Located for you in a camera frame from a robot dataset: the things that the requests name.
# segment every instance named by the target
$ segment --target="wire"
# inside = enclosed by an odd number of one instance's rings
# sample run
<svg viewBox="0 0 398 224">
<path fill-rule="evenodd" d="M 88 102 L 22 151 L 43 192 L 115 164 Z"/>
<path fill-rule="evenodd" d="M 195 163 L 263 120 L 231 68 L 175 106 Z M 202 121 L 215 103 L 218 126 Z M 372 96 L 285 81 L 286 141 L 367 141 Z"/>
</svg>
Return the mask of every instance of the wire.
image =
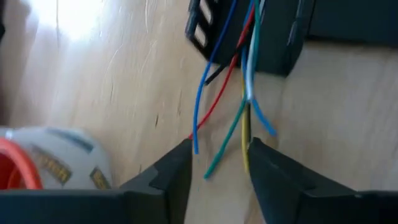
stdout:
<svg viewBox="0 0 398 224">
<path fill-rule="evenodd" d="M 239 37 L 238 45 L 242 44 L 244 37 L 246 36 L 247 32 L 249 31 L 249 28 L 250 28 L 250 25 L 251 25 L 251 23 L 253 21 L 253 18 L 254 18 L 254 8 L 252 7 L 250 15 L 249 15 L 248 22 L 244 26 L 243 31 L 241 33 L 241 36 Z M 199 125 L 197 126 L 197 129 L 199 129 L 207 121 L 207 119 L 210 117 L 211 113 L 213 112 L 214 108 L 216 107 L 218 101 L 220 100 L 222 94 L 224 93 L 226 84 L 228 83 L 229 78 L 230 78 L 230 76 L 232 74 L 233 68 L 236 65 L 236 61 L 237 61 L 237 56 L 235 55 L 232 58 L 232 61 L 231 61 L 230 65 L 229 65 L 229 68 L 228 68 L 227 74 L 225 76 L 224 83 L 223 83 L 223 85 L 222 85 L 222 87 L 220 89 L 220 92 L 218 92 L 217 97 L 215 98 L 213 104 L 210 106 L 210 109 L 207 111 L 206 115 L 200 121 Z M 194 132 L 195 131 L 192 131 L 192 133 L 189 135 L 189 137 L 188 137 L 189 139 L 193 138 Z"/>
<path fill-rule="evenodd" d="M 226 68 L 226 67 L 229 65 L 229 63 L 232 61 L 232 58 L 233 58 L 235 55 L 237 55 L 237 54 L 239 55 L 239 54 L 242 52 L 243 47 L 244 47 L 246 44 L 250 43 L 250 38 L 248 38 L 248 36 L 249 36 L 249 32 L 247 33 L 247 35 L 245 35 L 244 41 L 243 41 L 241 44 L 239 44 L 238 47 L 235 48 L 235 51 L 233 52 L 233 54 L 231 54 L 231 55 L 227 58 L 227 60 L 225 60 L 223 63 L 221 63 L 221 64 L 219 65 L 219 67 L 217 68 L 217 70 L 216 70 L 215 72 L 213 72 L 213 74 L 211 74 L 211 75 L 206 79 L 206 81 L 205 81 L 205 86 L 209 85 L 215 78 L 217 78 L 217 76 L 224 70 L 224 68 Z"/>
<path fill-rule="evenodd" d="M 253 17 L 254 17 L 253 14 L 254 14 L 254 7 L 252 6 L 252 1 L 251 1 L 250 5 L 249 5 L 248 13 L 246 14 L 246 17 L 245 17 L 245 20 L 244 20 L 245 28 L 242 31 L 241 36 L 244 35 L 244 33 L 246 32 L 246 27 L 250 26 L 250 24 L 251 24 L 251 22 L 253 20 Z M 242 64 L 241 65 L 242 65 L 243 72 L 245 72 L 246 71 L 246 53 L 245 52 L 243 52 L 243 53 L 244 54 L 242 54 Z M 233 58 L 233 60 L 231 62 L 231 65 L 229 66 L 228 75 L 231 73 L 232 69 L 234 68 L 235 63 L 236 63 L 236 57 Z M 220 162 L 221 158 L 223 157 L 226 145 L 229 142 L 229 140 L 231 139 L 231 136 L 232 136 L 232 134 L 233 134 L 233 132 L 234 132 L 234 130 L 236 128 L 236 125 L 237 125 L 240 117 L 242 116 L 245 108 L 246 108 L 247 100 L 246 100 L 246 92 L 244 91 L 244 81 L 242 81 L 242 85 L 243 85 L 242 86 L 242 88 L 243 88 L 243 96 L 242 96 L 241 106 L 238 109 L 238 113 L 236 114 L 235 119 L 234 119 L 231 127 L 229 128 L 229 131 L 228 131 L 228 133 L 227 133 L 227 135 L 226 135 L 226 137 L 225 137 L 225 139 L 224 139 L 219 151 L 217 152 L 217 154 L 214 157 L 213 161 L 211 162 L 208 170 L 206 171 L 205 175 L 203 176 L 205 179 L 209 178 L 209 176 L 213 173 L 215 167 L 218 165 L 218 163 Z M 243 141 L 242 141 L 242 152 L 243 152 L 243 156 L 244 156 L 243 157 L 244 165 L 245 165 L 245 167 L 247 167 L 247 170 L 249 170 L 248 169 L 249 168 L 248 167 L 248 163 L 247 163 L 247 154 L 246 154 L 247 141 L 248 141 L 247 135 L 246 135 L 246 133 L 247 133 L 246 131 L 247 131 L 247 129 L 245 128 L 243 130 L 243 132 L 242 132 L 242 134 L 243 133 L 245 134 L 245 135 L 242 135 L 242 138 L 243 138 Z"/>
<path fill-rule="evenodd" d="M 245 63 L 242 59 L 242 77 L 241 77 L 241 82 L 242 82 L 242 99 L 244 99 L 244 96 L 246 94 L 245 86 L 244 86 L 244 73 L 245 69 L 243 68 L 243 63 Z M 248 148 L 248 142 L 249 142 L 249 134 L 248 134 L 248 106 L 247 104 L 244 107 L 243 114 L 242 114 L 242 137 L 241 137 L 241 146 L 242 146 L 242 156 L 243 156 L 243 166 L 244 166 L 244 171 L 249 174 L 249 159 L 248 159 L 248 154 L 247 154 L 247 148 Z"/>
<path fill-rule="evenodd" d="M 226 135 L 223 144 L 221 145 L 220 150 L 217 152 L 216 156 L 214 157 L 213 161 L 211 162 L 209 169 L 206 171 L 205 175 L 203 176 L 205 179 L 209 178 L 209 176 L 213 173 L 214 169 L 216 168 L 217 164 L 220 162 L 221 158 L 223 157 L 223 154 L 225 152 L 225 147 L 229 141 L 229 139 L 232 136 L 232 133 L 234 132 L 236 125 L 238 124 L 239 118 L 241 117 L 243 113 L 243 109 L 246 105 L 246 94 L 244 94 L 241 106 L 238 109 L 238 113 L 235 116 L 234 121 L 232 122 L 231 127 L 228 130 L 228 134 Z"/>
<path fill-rule="evenodd" d="M 195 151 L 195 154 L 199 154 L 197 126 L 198 126 L 198 111 L 199 111 L 199 103 L 200 103 L 201 92 L 202 92 L 202 89 L 203 89 L 203 85 L 205 84 L 207 73 L 210 70 L 211 63 L 213 62 L 213 59 L 214 59 L 214 57 L 216 55 L 218 47 L 220 46 L 221 41 L 223 40 L 225 32 L 226 32 L 226 30 L 228 28 L 228 25 L 229 25 L 229 22 L 231 20 L 232 14 L 234 12 L 235 6 L 236 6 L 236 0 L 234 0 L 232 2 L 231 8 L 229 9 L 228 17 L 227 17 L 227 19 L 225 21 L 225 24 L 224 24 L 224 27 L 223 27 L 223 30 L 221 31 L 221 34 L 218 37 L 217 43 L 216 43 L 216 45 L 215 45 L 215 47 L 213 49 L 213 52 L 210 55 L 209 62 L 207 63 L 207 66 L 205 68 L 205 71 L 203 72 L 202 78 L 201 78 L 200 83 L 199 83 L 197 98 L 195 100 L 195 110 L 193 111 L 193 127 L 192 127 L 192 129 L 193 129 L 193 131 L 192 131 L 193 132 L 193 149 Z"/>
<path fill-rule="evenodd" d="M 250 10 L 253 7 L 253 0 L 251 0 L 248 12 L 246 13 L 246 17 L 244 18 L 244 24 L 247 22 L 249 19 L 249 14 Z M 242 83 L 242 99 L 244 98 L 245 95 L 245 84 L 244 84 L 244 76 L 246 73 L 246 63 L 247 63 L 247 58 L 246 58 L 246 46 L 242 49 L 242 54 L 241 54 L 241 68 L 242 68 L 242 76 L 241 76 L 241 83 Z M 246 103 L 243 114 L 242 114 L 242 133 L 241 133 L 241 147 L 242 147 L 242 160 L 243 160 L 243 167 L 244 171 L 246 174 L 249 174 L 249 159 L 248 159 L 248 154 L 247 154 L 247 149 L 249 145 L 249 139 L 250 139 L 250 129 L 249 129 L 249 107 L 250 104 Z"/>
<path fill-rule="evenodd" d="M 257 53 L 259 48 L 259 39 L 260 39 L 260 11 L 263 10 L 265 5 L 265 0 L 261 0 L 260 6 L 259 1 L 254 1 L 254 17 L 256 18 L 254 31 L 252 34 L 252 39 L 250 41 L 250 48 L 249 48 L 249 57 L 248 57 L 248 72 L 246 73 L 246 94 L 248 95 L 248 100 L 251 101 L 254 96 L 253 91 L 253 79 L 249 78 L 252 77 L 254 74 L 254 69 L 256 69 L 257 64 Z"/>
<path fill-rule="evenodd" d="M 258 55 L 258 45 L 259 45 L 259 37 L 260 37 L 260 11 L 263 10 L 265 5 L 265 0 L 261 0 L 259 6 L 259 0 L 254 0 L 254 8 L 255 8 L 255 25 L 254 25 L 254 32 L 253 37 L 250 43 L 249 49 L 249 57 L 248 57 L 248 70 L 246 71 L 245 81 L 246 81 L 246 94 L 248 96 L 248 101 L 251 102 L 254 108 L 254 113 L 259 118 L 260 122 L 263 126 L 267 129 L 271 136 L 276 135 L 276 130 L 271 126 L 270 122 L 268 122 L 267 118 L 263 115 L 259 104 L 254 96 L 254 88 L 253 88 L 253 81 L 254 81 L 254 69 L 257 64 L 257 55 Z"/>
</svg>

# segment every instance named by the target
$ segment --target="green wire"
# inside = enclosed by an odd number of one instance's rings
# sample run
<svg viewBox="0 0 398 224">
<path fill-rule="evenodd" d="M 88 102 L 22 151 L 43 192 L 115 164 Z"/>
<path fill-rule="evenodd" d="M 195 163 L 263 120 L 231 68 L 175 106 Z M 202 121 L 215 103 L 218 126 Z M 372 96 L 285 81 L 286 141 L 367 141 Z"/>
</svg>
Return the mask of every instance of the green wire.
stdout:
<svg viewBox="0 0 398 224">
<path fill-rule="evenodd" d="M 256 70 L 256 65 L 257 65 L 257 55 L 258 55 L 258 51 L 259 51 L 259 39 L 260 39 L 260 4 L 259 4 L 259 0 L 254 0 L 254 22 L 255 22 L 255 31 L 254 31 L 254 52 L 253 52 L 253 62 L 252 65 L 248 65 L 248 66 L 252 66 L 252 72 L 254 73 L 254 71 Z"/>
<path fill-rule="evenodd" d="M 221 158 L 223 157 L 223 154 L 225 152 L 225 147 L 229 141 L 229 139 L 232 136 L 232 133 L 234 132 L 236 125 L 238 124 L 238 121 L 243 113 L 243 109 L 246 105 L 246 94 L 244 94 L 241 102 L 241 106 L 238 109 L 238 113 L 235 116 L 234 121 L 232 122 L 231 127 L 228 130 L 228 134 L 226 135 L 223 144 L 220 147 L 220 150 L 217 152 L 216 156 L 214 157 L 213 161 L 211 162 L 209 169 L 206 171 L 206 174 L 203 176 L 203 178 L 207 179 L 209 176 L 213 173 L 214 169 L 216 168 L 217 164 L 220 162 Z"/>
</svg>

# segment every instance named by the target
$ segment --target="wood grain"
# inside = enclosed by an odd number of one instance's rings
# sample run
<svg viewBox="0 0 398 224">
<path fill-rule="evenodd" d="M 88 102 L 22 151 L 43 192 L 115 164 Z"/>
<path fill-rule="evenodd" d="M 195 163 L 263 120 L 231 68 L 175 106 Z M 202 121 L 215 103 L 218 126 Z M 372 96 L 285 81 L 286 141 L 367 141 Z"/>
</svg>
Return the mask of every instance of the wood grain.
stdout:
<svg viewBox="0 0 398 224">
<path fill-rule="evenodd" d="M 188 1 L 9 1 L 0 47 L 3 119 L 13 127 L 83 128 L 112 161 L 115 184 L 134 177 L 190 134 L 206 62 L 186 41 Z M 397 189 L 398 53 L 308 43 L 290 76 L 256 77 L 271 139 L 253 134 L 354 189 Z M 221 87 L 203 92 L 200 114 Z M 240 102 L 235 71 L 199 131 L 186 223 L 262 223 L 244 173 L 240 131 L 214 176 L 202 176 Z"/>
</svg>

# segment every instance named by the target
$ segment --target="label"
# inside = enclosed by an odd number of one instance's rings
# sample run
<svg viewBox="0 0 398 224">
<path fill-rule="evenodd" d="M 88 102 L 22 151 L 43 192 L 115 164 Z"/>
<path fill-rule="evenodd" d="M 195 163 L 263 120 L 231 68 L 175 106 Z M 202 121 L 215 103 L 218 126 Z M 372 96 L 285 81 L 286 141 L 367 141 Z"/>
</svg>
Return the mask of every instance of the label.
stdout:
<svg viewBox="0 0 398 224">
<path fill-rule="evenodd" d="M 97 189 L 106 190 L 111 188 L 109 182 L 106 180 L 104 174 L 100 171 L 98 167 L 95 167 L 93 169 L 90 174 L 90 178 L 94 182 Z"/>
<path fill-rule="evenodd" d="M 33 146 L 33 156 L 37 165 L 51 174 L 58 182 L 65 185 L 72 176 L 69 167 L 60 159 L 45 152 L 43 149 Z"/>
</svg>

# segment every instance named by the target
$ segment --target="black plastic piece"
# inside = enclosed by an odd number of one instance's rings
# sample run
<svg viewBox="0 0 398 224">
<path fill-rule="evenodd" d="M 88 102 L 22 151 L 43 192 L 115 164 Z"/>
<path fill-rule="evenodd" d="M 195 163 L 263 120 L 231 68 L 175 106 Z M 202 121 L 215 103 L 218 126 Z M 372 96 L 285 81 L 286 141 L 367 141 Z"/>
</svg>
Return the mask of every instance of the black plastic piece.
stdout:
<svg viewBox="0 0 398 224">
<path fill-rule="evenodd" d="M 119 190 L 0 191 L 0 223 L 183 224 L 191 178 L 186 139 Z"/>
<path fill-rule="evenodd" d="M 254 138 L 250 175 L 268 224 L 398 222 L 398 193 L 357 192 Z"/>
<path fill-rule="evenodd" d="M 206 1 L 211 2 L 211 23 L 204 19 L 200 1 L 205 0 L 190 2 L 190 18 L 185 33 L 208 60 L 233 0 Z M 237 1 L 214 63 L 220 64 L 228 58 L 242 31 L 250 1 Z M 398 47 L 396 21 L 396 0 L 266 0 L 256 70 L 287 76 L 301 53 L 305 39 Z M 198 26 L 205 33 L 205 46 L 195 37 Z"/>
<path fill-rule="evenodd" d="M 201 0 L 191 0 L 185 33 L 192 44 L 208 60 L 228 16 L 233 0 L 211 1 L 211 23 L 203 19 L 200 8 Z M 224 62 L 234 51 L 243 20 L 250 1 L 238 0 L 230 26 L 221 43 L 214 63 Z M 261 24 L 261 39 L 256 70 L 262 72 L 288 75 L 301 51 L 310 16 L 313 0 L 267 0 Z M 202 46 L 195 37 L 195 29 L 201 27 L 206 36 Z"/>
<path fill-rule="evenodd" d="M 398 1 L 316 0 L 308 38 L 398 47 Z"/>
</svg>

